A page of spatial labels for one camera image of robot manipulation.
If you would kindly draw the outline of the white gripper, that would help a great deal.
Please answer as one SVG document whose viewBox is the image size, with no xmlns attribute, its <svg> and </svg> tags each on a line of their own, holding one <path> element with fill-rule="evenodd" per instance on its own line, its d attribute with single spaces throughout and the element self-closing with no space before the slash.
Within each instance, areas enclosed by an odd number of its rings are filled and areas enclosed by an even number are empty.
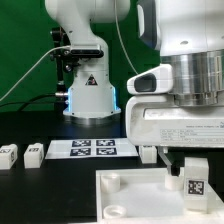
<svg viewBox="0 0 224 224">
<path fill-rule="evenodd" d="M 170 95 L 137 95 L 126 105 L 126 134 L 133 145 L 158 147 L 168 174 L 180 168 L 168 147 L 224 148 L 224 99 L 209 106 L 178 107 Z"/>
</svg>

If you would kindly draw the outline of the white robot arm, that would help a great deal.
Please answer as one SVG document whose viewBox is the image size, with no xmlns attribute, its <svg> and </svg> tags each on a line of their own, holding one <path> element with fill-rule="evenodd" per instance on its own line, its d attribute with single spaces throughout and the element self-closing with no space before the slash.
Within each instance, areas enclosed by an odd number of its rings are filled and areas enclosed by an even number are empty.
<svg viewBox="0 0 224 224">
<path fill-rule="evenodd" d="M 88 123 L 119 114 L 108 78 L 108 46 L 92 23 L 126 17 L 130 0 L 45 0 L 69 39 L 77 73 L 64 114 Z M 157 67 L 127 82 L 126 134 L 136 146 L 224 148 L 224 0 L 138 0 L 139 37 Z"/>
</svg>

